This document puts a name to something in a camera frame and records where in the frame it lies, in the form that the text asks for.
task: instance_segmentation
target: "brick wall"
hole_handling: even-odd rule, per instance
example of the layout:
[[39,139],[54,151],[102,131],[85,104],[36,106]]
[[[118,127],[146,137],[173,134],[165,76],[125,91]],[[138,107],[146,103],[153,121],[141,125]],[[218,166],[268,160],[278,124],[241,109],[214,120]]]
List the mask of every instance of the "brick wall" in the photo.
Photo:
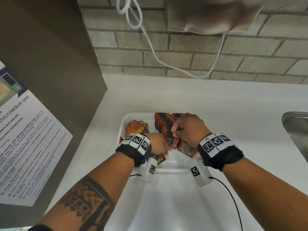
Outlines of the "brick wall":
[[[116,12],[115,1],[77,0],[102,73],[188,77],[154,59],[144,35]],[[168,32],[164,0],[137,1],[158,58],[205,74],[221,38]],[[308,0],[266,0],[247,32],[226,35],[209,78],[308,84]]]

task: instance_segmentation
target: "tattooed forearm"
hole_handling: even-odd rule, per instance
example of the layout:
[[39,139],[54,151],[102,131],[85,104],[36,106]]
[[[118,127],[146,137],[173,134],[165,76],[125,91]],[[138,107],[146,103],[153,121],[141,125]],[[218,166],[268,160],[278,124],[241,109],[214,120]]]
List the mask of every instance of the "tattooed forearm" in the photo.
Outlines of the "tattooed forearm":
[[82,216],[79,231],[102,231],[115,208],[109,194],[92,178],[85,177],[61,200],[77,216]]

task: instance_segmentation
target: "stainless steel sink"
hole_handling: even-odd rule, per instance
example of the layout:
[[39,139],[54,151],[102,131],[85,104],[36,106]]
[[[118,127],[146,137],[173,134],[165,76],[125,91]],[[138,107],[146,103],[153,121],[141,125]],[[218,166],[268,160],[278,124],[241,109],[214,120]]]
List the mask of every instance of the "stainless steel sink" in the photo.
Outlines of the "stainless steel sink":
[[282,124],[308,163],[308,113],[287,112]]

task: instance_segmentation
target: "white countertop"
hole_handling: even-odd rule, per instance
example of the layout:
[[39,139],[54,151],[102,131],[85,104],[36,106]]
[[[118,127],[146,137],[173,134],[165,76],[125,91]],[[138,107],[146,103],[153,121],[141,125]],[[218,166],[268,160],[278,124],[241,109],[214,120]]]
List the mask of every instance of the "white countertop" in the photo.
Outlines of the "white countertop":
[[[308,85],[104,75],[108,91],[48,210],[117,146],[130,112],[190,112],[213,132],[223,132],[245,156],[308,194],[308,163],[285,131],[285,112],[308,112]],[[263,230],[225,176],[244,230]],[[240,230],[234,203],[218,182],[199,188],[190,174],[155,175],[151,184],[130,178],[105,230]]]

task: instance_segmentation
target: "forearm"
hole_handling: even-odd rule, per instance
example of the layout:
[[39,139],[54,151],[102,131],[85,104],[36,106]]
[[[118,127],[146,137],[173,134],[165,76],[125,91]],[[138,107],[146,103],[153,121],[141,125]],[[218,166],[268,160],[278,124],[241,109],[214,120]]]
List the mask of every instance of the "forearm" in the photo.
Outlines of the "forearm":
[[308,196],[243,158],[223,173],[265,231],[302,231],[308,227]]
[[134,167],[116,152],[76,183],[40,220],[54,231],[101,231],[113,212]]

